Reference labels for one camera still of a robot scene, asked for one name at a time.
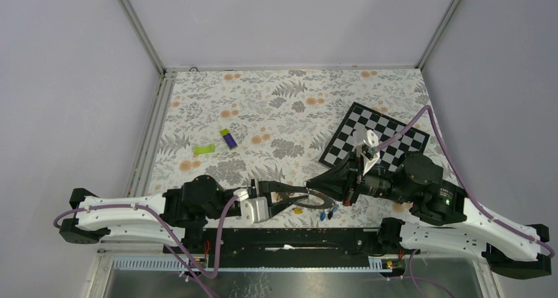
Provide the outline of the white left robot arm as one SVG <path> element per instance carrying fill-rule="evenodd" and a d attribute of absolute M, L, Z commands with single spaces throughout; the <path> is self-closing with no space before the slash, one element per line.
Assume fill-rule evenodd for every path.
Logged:
<path fill-rule="evenodd" d="M 76 188 L 70 196 L 71 209 L 58 215 L 53 225 L 66 242 L 73 244 L 95 244 L 102 239 L 145 240 L 173 246 L 179 243 L 194 253 L 204 244 L 199 230 L 209 219 L 218 220 L 220 226 L 227 217 L 258 224 L 307 195 L 306 187 L 277 181 L 253 180 L 250 186 L 225 189 L 209 175 L 143 197 L 106 199 Z"/>

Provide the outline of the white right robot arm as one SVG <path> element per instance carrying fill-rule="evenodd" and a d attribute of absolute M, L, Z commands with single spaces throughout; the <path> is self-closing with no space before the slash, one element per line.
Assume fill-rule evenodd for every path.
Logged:
<path fill-rule="evenodd" d="M 374 250 L 464 256 L 516 280 L 551 274 L 551 258 L 543 250 L 549 241 L 547 226 L 517 224 L 477 207 L 463 188 L 444 180 L 442 168 L 422 153 L 407 155 L 389 171 L 378 164 L 379 140 L 374 132 L 360 129 L 353 136 L 353 150 L 305 185 L 346 205 L 362 195 L 410 204 L 418 223 L 384 218 L 373 239 Z"/>

